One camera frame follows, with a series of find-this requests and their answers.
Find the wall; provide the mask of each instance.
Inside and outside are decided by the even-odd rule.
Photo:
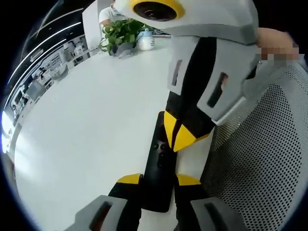
[[[98,47],[102,38],[98,16],[102,9],[110,6],[112,0],[96,0],[82,13],[86,41],[90,50]]]

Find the yellow ring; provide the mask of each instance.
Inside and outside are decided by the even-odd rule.
[[[183,15],[185,14],[184,8],[176,0],[130,0],[130,8],[131,8],[131,10],[134,11],[135,5],[137,5],[138,3],[141,3],[141,2],[157,2],[157,3],[161,3],[161,4],[164,4],[164,5],[168,6],[168,7],[170,7],[177,14],[177,17],[174,20],[182,18]]]

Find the green leaves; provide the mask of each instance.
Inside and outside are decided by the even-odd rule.
[[[129,42],[134,43],[135,42],[135,35],[130,35],[129,36]]]
[[[110,36],[108,39],[109,39],[109,44],[115,44],[115,42],[116,42],[116,36],[112,35],[112,36]]]
[[[116,52],[116,47],[123,43],[129,42],[135,45],[137,35],[145,28],[150,27],[134,19],[111,22],[102,29],[105,36],[99,44],[99,49],[110,54],[111,50]]]
[[[111,51],[111,48],[112,48],[112,44],[110,44],[110,43],[107,44],[106,48],[107,48],[108,53],[110,54],[110,51]]]
[[[123,43],[123,40],[121,38],[117,38],[115,42],[116,42],[116,45],[120,46]]]
[[[106,33],[110,33],[110,27],[109,27],[109,26],[106,26],[106,27],[105,27],[105,31],[106,31]]]

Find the table surface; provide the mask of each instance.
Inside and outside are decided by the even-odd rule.
[[[54,84],[25,118],[15,150],[16,183],[33,221],[61,231],[124,175],[144,173],[168,97],[169,39],[125,59],[92,56]],[[177,172],[200,178],[211,136],[179,152]],[[176,209],[142,212],[140,231],[172,231]]]

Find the camera lens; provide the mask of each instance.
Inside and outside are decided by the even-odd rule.
[[[159,2],[140,2],[134,6],[136,14],[152,21],[166,22],[177,17],[177,13],[171,7]]]

